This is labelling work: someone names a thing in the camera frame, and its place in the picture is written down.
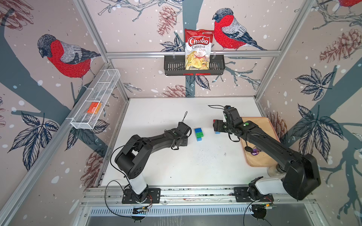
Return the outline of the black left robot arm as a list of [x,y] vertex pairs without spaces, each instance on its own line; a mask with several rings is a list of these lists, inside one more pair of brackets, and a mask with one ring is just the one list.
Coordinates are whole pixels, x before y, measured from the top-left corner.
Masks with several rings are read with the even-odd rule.
[[114,168],[123,173],[129,182],[131,188],[124,192],[126,197],[135,203],[148,202],[151,194],[142,172],[150,155],[162,149],[179,150],[179,147],[186,147],[191,134],[191,128],[179,122],[177,128],[165,130],[161,135],[133,135],[125,145],[119,147],[120,152],[110,162],[116,164]]

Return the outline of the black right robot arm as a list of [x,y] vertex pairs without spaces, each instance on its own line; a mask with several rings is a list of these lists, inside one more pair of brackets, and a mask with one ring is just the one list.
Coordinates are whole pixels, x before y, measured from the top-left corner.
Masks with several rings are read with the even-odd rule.
[[317,160],[311,154],[301,153],[285,147],[265,133],[252,121],[243,121],[236,108],[223,107],[225,120],[215,120],[214,130],[235,135],[246,143],[260,148],[275,160],[285,171],[281,176],[259,177],[249,184],[251,199],[259,200],[268,194],[289,194],[296,200],[305,199],[321,185]]

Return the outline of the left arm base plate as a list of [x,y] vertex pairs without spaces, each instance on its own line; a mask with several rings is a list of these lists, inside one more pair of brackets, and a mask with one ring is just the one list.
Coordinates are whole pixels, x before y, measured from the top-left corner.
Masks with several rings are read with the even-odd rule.
[[124,190],[122,204],[151,204],[160,202],[160,188],[146,188],[139,195],[132,189]]

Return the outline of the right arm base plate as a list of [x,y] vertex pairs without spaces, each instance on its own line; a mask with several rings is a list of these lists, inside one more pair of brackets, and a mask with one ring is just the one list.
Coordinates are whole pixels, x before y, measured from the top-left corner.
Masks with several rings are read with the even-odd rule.
[[236,202],[274,202],[272,195],[263,195],[256,188],[253,187],[234,187],[233,196],[236,198]]

